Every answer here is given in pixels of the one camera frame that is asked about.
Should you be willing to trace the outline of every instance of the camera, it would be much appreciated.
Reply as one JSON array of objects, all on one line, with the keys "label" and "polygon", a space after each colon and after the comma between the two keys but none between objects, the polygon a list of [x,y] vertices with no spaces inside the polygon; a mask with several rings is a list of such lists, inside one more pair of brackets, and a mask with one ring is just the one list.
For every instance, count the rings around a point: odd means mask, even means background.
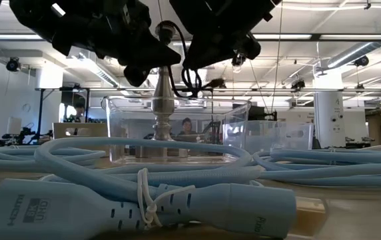
[{"label": "camera", "polygon": [[5,66],[10,72],[18,72],[22,68],[18,57],[10,57],[10,61]]},{"label": "camera", "polygon": [[370,60],[368,59],[367,56],[363,56],[363,57],[357,59],[357,60],[354,62],[355,66],[357,66],[357,67],[359,67],[359,66],[365,67],[365,66],[367,66],[369,63],[370,63]]}]

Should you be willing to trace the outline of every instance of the clear plastic container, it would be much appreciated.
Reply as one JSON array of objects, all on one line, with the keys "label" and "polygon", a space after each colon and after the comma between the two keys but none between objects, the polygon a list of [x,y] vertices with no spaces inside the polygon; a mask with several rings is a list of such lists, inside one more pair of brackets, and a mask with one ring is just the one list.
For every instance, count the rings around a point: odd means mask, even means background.
[{"label": "clear plastic container", "polygon": [[249,153],[271,149],[312,149],[313,124],[249,121],[245,149]]},{"label": "clear plastic container", "polygon": [[[162,103],[166,107],[155,107]],[[218,99],[179,99],[158,97],[105,97],[102,103],[107,112],[109,137],[152,139],[165,137],[155,119],[168,117],[170,141],[210,143],[244,148],[245,134],[228,134],[225,126],[235,124],[245,132],[250,103]],[[189,119],[192,131],[185,133],[183,121]],[[115,145],[110,159],[116,163],[227,163],[234,158],[218,153],[188,151],[187,149],[147,149],[139,146]]]}]

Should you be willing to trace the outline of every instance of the light blue hose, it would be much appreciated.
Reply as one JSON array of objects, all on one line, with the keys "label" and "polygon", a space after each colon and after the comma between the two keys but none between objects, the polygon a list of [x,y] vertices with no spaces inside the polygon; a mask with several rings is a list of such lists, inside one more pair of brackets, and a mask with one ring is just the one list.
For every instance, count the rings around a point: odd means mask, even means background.
[{"label": "light blue hose", "polygon": [[[88,144],[171,147],[179,149],[194,149],[199,151],[226,153],[238,157],[238,160],[234,163],[219,167],[216,170],[192,171],[192,167],[189,167],[189,171],[181,171],[180,173],[165,172],[162,175],[158,176],[161,177],[157,179],[159,183],[169,182],[172,185],[193,184],[203,186],[223,183],[227,177],[232,177],[235,182],[248,183],[251,179],[257,178],[257,176],[260,174],[260,170],[257,167],[245,167],[251,164],[252,157],[249,153],[242,149],[221,145],[125,139],[119,137],[58,139],[56,141],[45,143],[40,148],[38,148],[35,152],[35,160],[46,169],[56,174],[56,176],[80,185],[87,186],[94,191],[113,199],[124,199],[135,202],[137,200],[137,184],[132,181],[135,180],[135,176],[129,175],[129,178],[126,180],[122,177],[118,177],[118,175],[112,175],[116,173],[114,169],[107,170],[110,173],[110,175],[107,175],[104,174],[103,171],[93,171],[86,169],[50,154],[50,152],[61,147],[77,147],[80,145]],[[140,165],[139,167],[142,169],[143,167],[150,168],[151,166]],[[151,187],[149,190],[151,196],[155,198],[157,189],[155,187]]]},{"label": "light blue hose", "polygon": [[[229,165],[128,165],[90,170],[105,153],[65,147],[82,145],[144,145],[226,153],[238,157]],[[149,184],[161,183],[206,187],[218,183],[248,183],[253,179],[272,179],[317,186],[381,186],[379,151],[295,151],[274,150],[256,153],[221,145],[151,141],[123,138],[58,139],[38,148],[0,148],[0,170],[54,173],[47,181],[70,181],[92,188],[114,199],[135,201],[137,171],[149,170]]]},{"label": "light blue hose", "polygon": [[274,150],[255,153],[253,158],[266,169],[261,179],[317,186],[381,186],[379,151]]}]

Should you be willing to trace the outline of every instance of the security camera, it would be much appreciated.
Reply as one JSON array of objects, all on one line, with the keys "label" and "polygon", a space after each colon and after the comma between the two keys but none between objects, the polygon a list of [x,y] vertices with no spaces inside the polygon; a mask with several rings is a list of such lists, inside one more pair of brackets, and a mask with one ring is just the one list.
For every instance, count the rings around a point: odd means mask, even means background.
[{"label": "security camera", "polygon": [[18,72],[22,68],[18,57],[10,57],[10,61],[5,66],[10,72]]},{"label": "security camera", "polygon": [[362,67],[365,67],[367,66],[368,64],[370,63],[370,60],[368,59],[367,56],[363,56],[359,59],[357,59],[355,62],[353,62],[353,64],[357,67],[359,66],[362,66]]},{"label": "security camera", "polygon": [[299,79],[291,85],[291,89],[302,89],[305,87],[306,87],[306,84],[304,83],[304,79]]}]

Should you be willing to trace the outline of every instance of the laboratory room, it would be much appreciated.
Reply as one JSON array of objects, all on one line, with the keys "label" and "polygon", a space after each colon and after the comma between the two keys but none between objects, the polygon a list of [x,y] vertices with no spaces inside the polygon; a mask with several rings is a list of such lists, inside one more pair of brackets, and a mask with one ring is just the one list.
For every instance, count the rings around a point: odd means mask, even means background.
[{"label": "laboratory room", "polygon": [[381,239],[381,0],[0,0],[0,240]]}]

